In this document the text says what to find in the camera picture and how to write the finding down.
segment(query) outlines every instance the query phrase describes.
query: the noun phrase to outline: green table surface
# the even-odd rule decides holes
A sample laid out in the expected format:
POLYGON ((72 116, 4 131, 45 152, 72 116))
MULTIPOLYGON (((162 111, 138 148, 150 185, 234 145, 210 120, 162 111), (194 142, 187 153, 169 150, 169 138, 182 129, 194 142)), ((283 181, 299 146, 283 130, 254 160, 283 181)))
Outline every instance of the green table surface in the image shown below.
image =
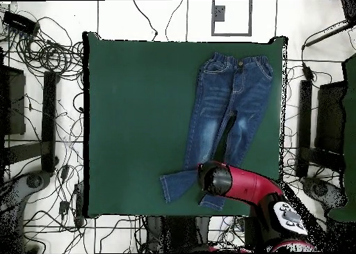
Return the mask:
POLYGON ((343 185, 348 202, 345 207, 329 211, 329 217, 335 221, 356 221, 356 54, 343 63, 343 76, 348 89, 343 98, 346 113, 343 137, 343 155, 345 172, 343 185))
POLYGON ((266 55, 273 67, 268 109, 240 167, 278 179, 284 38, 270 44, 142 42, 88 33, 88 41, 88 215, 248 215, 249 206, 235 200, 221 212, 198 206, 197 184, 166 204, 159 176, 182 170, 198 70, 219 51, 266 55))

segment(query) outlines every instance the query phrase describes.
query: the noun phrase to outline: black cable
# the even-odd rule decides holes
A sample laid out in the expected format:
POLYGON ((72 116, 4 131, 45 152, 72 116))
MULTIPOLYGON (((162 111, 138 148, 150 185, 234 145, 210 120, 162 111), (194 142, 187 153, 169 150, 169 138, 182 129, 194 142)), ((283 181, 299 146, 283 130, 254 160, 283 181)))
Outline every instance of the black cable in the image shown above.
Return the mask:
POLYGON ((78 93, 74 98, 73 98, 73 108, 74 108, 74 110, 76 110, 78 113, 81 113, 81 114, 83 114, 84 113, 84 110, 83 110, 83 108, 82 107, 79 107, 79 109, 77 109, 76 107, 75 107, 75 99, 78 97, 78 96, 80 96, 80 95, 82 95, 82 94, 84 94, 84 93, 78 93))
MULTIPOLYGON (((289 89, 290 95, 288 96, 288 91, 287 91, 286 102, 288 102, 288 101, 290 100, 290 98, 291 98, 291 93, 292 93, 291 85, 290 85, 291 80, 297 79, 297 78, 300 78, 300 77, 303 77, 303 76, 304 76, 304 75, 301 75, 301 76, 298 76, 298 77, 294 77, 294 74, 295 74, 294 69, 295 69, 295 68, 302 68, 302 66, 297 65, 297 66, 294 66, 294 67, 288 69, 288 72, 287 72, 287 79, 288 79, 287 86, 288 86, 288 87, 287 87, 287 89, 289 89)), ((330 74, 328 74, 328 73, 326 73, 326 72, 315 72, 315 71, 311 71, 311 72, 313 73, 314 81, 316 81, 316 80, 318 79, 318 78, 317 78, 317 77, 318 77, 317 74, 327 74, 327 75, 330 77, 330 83, 332 83, 332 76, 331 76, 330 74)), ((312 84, 313 87, 319 88, 318 86, 315 86, 313 82, 312 82, 311 84, 312 84)), ((294 105, 291 105, 291 104, 286 104, 286 105, 287 105, 287 106, 292 106, 292 107, 295 107, 295 108, 298 109, 298 106, 294 106, 294 105)), ((296 117, 296 116, 298 116, 298 115, 299 115, 299 113, 297 113, 297 114, 294 115, 294 116, 288 117, 288 118, 286 118, 285 120, 286 120, 286 121, 287 121, 287 120, 290 120, 290 119, 292 119, 292 118, 294 118, 294 117, 296 117)), ((283 158, 286 158, 286 156, 287 156, 288 154, 292 156, 292 158, 290 158, 290 159, 287 160, 286 166, 284 166, 284 168, 283 168, 284 178, 288 179, 288 178, 290 178, 290 176, 295 177, 294 174, 290 174, 290 173, 288 173, 286 170, 289 169, 289 170, 292 170, 293 172, 295 172, 295 169, 294 169, 293 165, 291 165, 289 162, 290 162, 291 159, 294 160, 294 161, 296 160, 296 155, 291 152, 292 149, 296 149, 296 148, 293 147, 293 143, 292 143, 292 140, 291 140, 291 138, 292 138, 293 136, 295 136, 296 133, 293 134, 292 129, 289 128, 288 126, 285 125, 284 127, 285 127, 286 129, 289 129, 289 131, 291 132, 291 134, 287 134, 286 132, 284 133, 284 136, 285 136, 285 137, 289 137, 289 138, 290 138, 290 144, 291 144, 291 146, 290 146, 289 148, 284 147, 284 154, 283 154, 283 158)), ((317 166, 317 165, 315 165, 315 164, 306 164, 306 165, 308 165, 308 166, 317 166)), ((322 173, 321 169, 319 169, 319 170, 317 171, 316 176, 317 176, 317 177, 321 177, 321 176, 320 176, 320 173, 322 173)), ((294 182, 299 182, 299 181, 300 181, 300 179, 296 179, 296 180, 293 180, 293 181, 290 181, 290 182, 285 182, 285 183, 291 185, 291 186, 294 187, 294 188, 296 188, 296 189, 298 190, 298 193, 299 193, 299 191, 302 190, 302 189, 299 188, 298 186, 293 185, 294 182)))
POLYGON ((53 117, 52 117, 51 115, 49 115, 48 113, 45 113, 45 112, 43 112, 43 111, 41 111, 41 110, 37 110, 37 109, 35 109, 35 108, 32 108, 32 110, 33 110, 33 111, 36 111, 36 112, 39 112, 39 113, 42 113, 43 115, 49 116, 51 119, 54 120, 54 122, 57 124, 57 126, 58 126, 59 128, 61 128, 66 134, 71 135, 69 132, 67 132, 67 131, 56 121, 55 118, 53 118, 53 117))
POLYGON ((36 22, 40 22, 44 19, 49 19, 54 22, 59 28, 64 30, 70 40, 70 45, 60 45, 53 38, 48 36, 42 29, 39 30, 37 37, 20 37, 17 41, 14 52, 17 52, 20 57, 21 63, 24 63, 29 72, 37 77, 43 75, 43 71, 40 68, 46 70, 55 71, 59 73, 62 78, 66 77, 76 77, 80 75, 79 70, 75 70, 77 66, 82 66, 83 58, 83 46, 82 42, 72 44, 72 39, 69 37, 67 30, 65 30, 58 22, 50 17, 43 17, 36 22), (32 47, 37 46, 39 50, 33 51, 32 47))
MULTIPOLYGON (((174 15, 174 13, 177 11, 177 9, 180 7, 180 5, 182 4, 183 0, 181 0, 181 3, 177 6, 177 8, 173 11, 173 13, 170 15, 170 20, 172 19, 172 16, 174 15)), ((170 20, 168 21, 168 24, 165 28, 165 37, 167 38, 167 41, 168 40, 168 37, 167 37, 167 29, 168 29, 168 26, 170 25, 170 20)))
POLYGON ((322 223, 324 223, 326 225, 326 222, 323 219, 319 219, 318 217, 315 218, 317 221, 321 221, 322 223))
POLYGON ((36 161, 36 160, 38 160, 38 159, 40 159, 40 158, 41 158, 41 157, 37 157, 37 158, 35 158, 35 159, 33 159, 33 160, 27 162, 26 164, 24 164, 24 165, 22 166, 21 170, 20 170, 14 177, 12 177, 11 180, 8 180, 7 182, 4 182, 4 184, 6 184, 6 183, 11 183, 11 182, 13 182, 14 180, 16 180, 17 177, 22 173, 22 171, 25 169, 25 167, 26 167, 27 165, 29 165, 30 163, 32 163, 32 162, 34 162, 34 161, 36 161))
POLYGON ((77 235, 77 236, 75 237, 75 233, 74 233, 74 235, 73 235, 73 240, 69 243, 69 245, 67 246, 67 248, 64 250, 64 252, 63 252, 62 254, 66 254, 66 252, 68 252, 68 249, 69 249, 69 252, 70 252, 70 251, 72 250, 72 248, 73 248, 74 246, 76 246, 76 245, 81 241, 81 238, 83 238, 83 235, 79 234, 79 235, 77 235), (78 240, 78 242, 75 243, 75 245, 73 245, 74 241, 75 241, 78 237, 80 237, 79 240, 78 240))
POLYGON ((308 39, 310 39, 311 37, 313 37, 313 36, 315 36, 315 35, 317 35, 317 34, 319 34, 319 33, 325 32, 325 31, 328 30, 328 29, 331 29, 331 28, 333 28, 334 26, 337 26, 338 24, 346 23, 346 22, 347 22, 347 20, 344 19, 343 21, 337 22, 336 24, 332 24, 331 26, 329 26, 329 27, 323 29, 322 31, 316 32, 316 33, 310 35, 307 39, 305 39, 304 44, 303 44, 303 46, 302 46, 302 62, 304 62, 304 61, 303 61, 303 52, 304 52, 305 45, 307 44, 308 39))
POLYGON ((48 225, 46 225, 43 229, 41 229, 41 231, 37 232, 34 236, 31 237, 31 239, 33 240, 34 237, 36 237, 38 234, 40 234, 41 232, 43 232, 46 228, 48 228, 54 221, 51 221, 48 225))
MULTIPOLYGON (((60 168, 58 169, 58 173, 64 168, 64 166, 65 166, 65 165, 63 164, 62 167, 60 167, 60 168)), ((58 182, 60 183, 60 180, 59 180, 59 178, 58 178, 58 173, 57 173, 57 175, 56 175, 56 181, 58 180, 58 182)), ((36 203, 37 201, 47 199, 47 198, 49 198, 50 196, 52 196, 52 195, 53 195, 54 193, 56 193, 56 192, 57 192, 57 188, 55 188, 55 190, 54 190, 50 195, 48 195, 47 197, 34 200, 33 202, 27 202, 27 204, 33 204, 33 203, 36 203)))
POLYGON ((150 21, 149 18, 141 11, 141 9, 137 6, 135 0, 133 0, 133 4, 135 4, 135 7, 136 7, 137 10, 141 13, 141 15, 143 15, 143 16, 147 19, 147 21, 148 21, 149 26, 151 27, 151 29, 154 30, 154 37, 153 37, 153 39, 152 39, 152 41, 154 41, 155 37, 159 34, 159 32, 157 32, 157 30, 152 26, 151 21, 150 21))
MULTIPOLYGON (((64 232, 64 231, 75 232, 76 231, 76 230, 73 231, 73 228, 71 228, 71 227, 66 227, 66 226, 62 225, 62 223, 57 221, 51 214, 49 214, 48 212, 46 212, 44 210, 38 210, 29 220, 25 220, 24 221, 24 227, 26 227, 35 218, 35 216, 37 214, 39 214, 39 213, 43 213, 43 214, 47 215, 55 223, 59 224, 59 226, 63 228, 62 232, 64 232)), ((52 232, 41 232, 41 233, 42 234, 48 234, 48 233, 52 233, 52 232)))
POLYGON ((83 246, 84 246, 84 251, 86 252, 86 254, 89 254, 88 251, 86 250, 86 228, 84 229, 83 232, 83 246))
POLYGON ((119 224, 121 221, 128 221, 128 222, 130 222, 130 223, 133 222, 132 220, 129 220, 129 219, 119 219, 119 220, 116 222, 116 224, 114 225, 114 227, 113 227, 113 229, 111 230, 111 232, 109 232, 105 237, 102 237, 102 238, 100 239, 100 249, 99 249, 99 253, 102 252, 102 242, 114 232, 114 230, 116 229, 116 227, 118 226, 118 224, 119 224))
POLYGON ((44 243, 44 242, 42 242, 42 241, 38 241, 38 240, 35 240, 35 239, 31 239, 31 238, 28 238, 27 236, 25 236, 24 235, 24 238, 25 239, 27 239, 27 240, 29 240, 29 241, 34 241, 34 242, 36 242, 36 243, 40 243, 40 244, 42 244, 43 246, 44 246, 44 249, 43 249, 43 252, 42 252, 42 254, 44 254, 45 253, 45 251, 46 251, 46 244, 44 243))
POLYGON ((30 120, 29 118, 27 118, 27 116, 25 116, 23 113, 20 113, 20 112, 19 112, 18 110, 16 110, 16 109, 11 109, 11 111, 14 111, 15 113, 20 114, 21 116, 23 116, 24 118, 26 118, 26 119, 30 122, 30 124, 31 124, 31 126, 32 126, 32 129, 33 129, 33 131, 35 132, 36 138, 38 139, 38 142, 40 143, 41 154, 43 154, 42 141, 40 140, 40 137, 38 136, 38 134, 37 134, 37 132, 36 132, 36 128, 33 126, 31 120, 30 120))
POLYGON ((94 254, 96 253, 95 251, 95 246, 97 244, 97 219, 94 219, 94 254))
MULTIPOLYGON (((35 215, 38 214, 39 212, 43 212, 44 215, 46 214, 47 216, 49 216, 49 217, 53 220, 51 223, 53 223, 53 222, 55 221, 55 222, 57 222, 58 224, 60 224, 56 219, 54 219, 50 214, 48 214, 48 213, 45 212, 45 211, 38 211, 38 212, 36 212, 36 213, 33 215, 32 219, 33 219, 33 218, 35 217, 35 215)), ((70 248, 70 250, 69 250, 69 253, 70 253, 70 251, 80 242, 80 240, 81 240, 82 238, 84 238, 85 232, 86 232, 86 228, 85 228, 85 227, 87 226, 87 224, 88 224, 88 222, 86 221, 86 224, 82 227, 82 228, 84 228, 83 233, 80 232, 80 228, 76 228, 74 231, 72 230, 72 228, 65 228, 65 230, 62 230, 62 232, 63 232, 63 231, 69 231, 69 232, 73 232, 73 233, 74 233, 73 241, 68 245, 68 247, 65 249, 65 252, 64 252, 64 253, 66 253, 66 252, 68 251, 68 248, 71 246, 71 248, 70 248), (73 244, 74 241, 75 241, 75 239, 77 239, 79 236, 80 236, 80 238, 79 238, 78 242, 75 243, 75 244, 73 244)), ((44 230, 45 228, 49 227, 49 226, 50 226, 50 224, 47 225, 46 227, 44 227, 44 228, 43 228, 41 231, 39 231, 39 232, 29 232, 29 231, 28 231, 28 232, 25 232, 23 235, 24 235, 24 237, 25 237, 26 239, 28 239, 28 240, 35 241, 35 242, 39 242, 39 243, 43 244, 41 241, 35 240, 35 239, 33 239, 33 238, 34 238, 36 235, 38 235, 38 234, 45 234, 45 233, 51 233, 51 232, 57 233, 56 231, 43 232, 43 230, 44 230), (28 237, 25 235, 25 234, 27 234, 27 233, 35 233, 35 236, 33 236, 32 238, 28 238, 28 237)))
POLYGON ((353 47, 354 50, 356 50, 356 48, 353 46, 353 41, 351 40, 350 31, 348 31, 348 38, 350 39, 351 46, 353 47))

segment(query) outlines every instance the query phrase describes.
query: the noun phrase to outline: jeans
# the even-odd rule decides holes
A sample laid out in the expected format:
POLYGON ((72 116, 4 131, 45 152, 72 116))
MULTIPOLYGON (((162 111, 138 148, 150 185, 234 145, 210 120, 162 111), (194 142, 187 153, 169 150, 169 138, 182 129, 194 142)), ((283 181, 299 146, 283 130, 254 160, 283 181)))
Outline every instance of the jeans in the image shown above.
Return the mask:
MULTIPOLYGON (((266 56, 235 59, 216 52, 201 68, 191 116, 184 170, 162 175, 165 201, 180 198, 197 182, 197 165, 213 159, 231 117, 224 162, 239 167, 268 105, 273 70, 266 56)), ((225 198, 205 195, 200 206, 222 210, 225 198)))

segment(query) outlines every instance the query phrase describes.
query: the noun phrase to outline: tangled wires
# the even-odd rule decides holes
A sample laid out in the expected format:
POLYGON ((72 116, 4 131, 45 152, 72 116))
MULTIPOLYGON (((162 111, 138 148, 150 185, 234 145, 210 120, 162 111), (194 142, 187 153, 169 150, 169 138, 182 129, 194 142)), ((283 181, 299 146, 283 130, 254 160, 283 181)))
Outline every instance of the tangled wires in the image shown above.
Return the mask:
MULTIPOLYGON (((10 55, 10 53, 17 53, 20 61, 11 57, 9 58, 25 64, 29 72, 36 77, 41 77, 44 69, 56 72, 64 79, 78 79, 82 74, 83 43, 77 42, 73 44, 67 30, 54 19, 50 17, 42 17, 40 19, 35 18, 37 23, 40 23, 44 19, 51 20, 65 32, 68 40, 70 41, 69 45, 57 43, 42 29, 38 31, 36 37, 30 37, 25 33, 11 29, 7 31, 7 33, 0 33, 0 36, 4 37, 0 39, 0 42, 11 42, 11 45, 9 45, 10 49, 7 51, 7 54, 10 55)), ((3 29, 5 31, 8 27, 3 25, 3 29)))
MULTIPOLYGON (((299 79, 301 77, 304 77, 304 74, 302 73, 301 75, 298 75, 295 77, 295 69, 296 68, 302 68, 301 65, 296 65, 293 66, 292 68, 288 68, 287 69, 287 79, 288 79, 288 83, 287 83, 287 97, 286 97, 286 107, 287 108, 294 108, 296 110, 299 109, 298 106, 293 105, 293 104, 289 104, 289 100, 291 99, 292 96, 292 88, 291 88, 291 81, 294 79, 299 79)), ((314 84, 314 82, 316 82, 318 80, 318 75, 320 74, 324 74, 329 76, 330 78, 330 83, 332 83, 332 76, 329 73, 326 72, 315 72, 315 71, 311 71, 311 73, 313 74, 313 79, 312 79, 312 86, 319 89, 318 86, 316 86, 314 84)), ((318 107, 315 106, 314 108, 312 108, 311 110, 314 111, 316 110, 318 107)), ((291 121, 292 119, 297 119, 299 113, 295 114, 295 115, 291 115, 289 117, 286 117, 285 121, 291 121)), ((284 142, 284 154, 283 154, 283 160, 284 160, 284 167, 283 167, 283 174, 284 174, 284 180, 287 181, 287 184, 289 184, 290 186, 292 186, 293 188, 297 189, 297 195, 299 193, 299 191, 301 190, 300 186, 298 185, 298 182, 300 181, 299 178, 296 178, 295 176, 295 168, 294 168, 294 163, 297 160, 297 156, 295 154, 296 151, 296 147, 293 146, 293 141, 292 138, 296 137, 297 131, 295 131, 293 133, 293 130, 288 127, 285 124, 285 137, 288 137, 289 140, 284 142)), ((312 163, 302 163, 299 162, 299 164, 307 164, 308 166, 312 166, 312 167, 317 167, 318 170, 314 173, 314 177, 318 177, 318 178, 323 178, 323 179, 327 179, 328 181, 332 180, 334 177, 334 172, 332 173, 332 175, 321 175, 321 173, 325 170, 324 168, 321 168, 320 166, 316 165, 316 164, 312 164, 312 163)))
POLYGON ((237 249, 239 246, 245 245, 243 217, 232 217, 230 222, 227 222, 227 217, 222 218, 220 234, 216 241, 209 241, 210 246, 217 246, 219 249, 237 249))

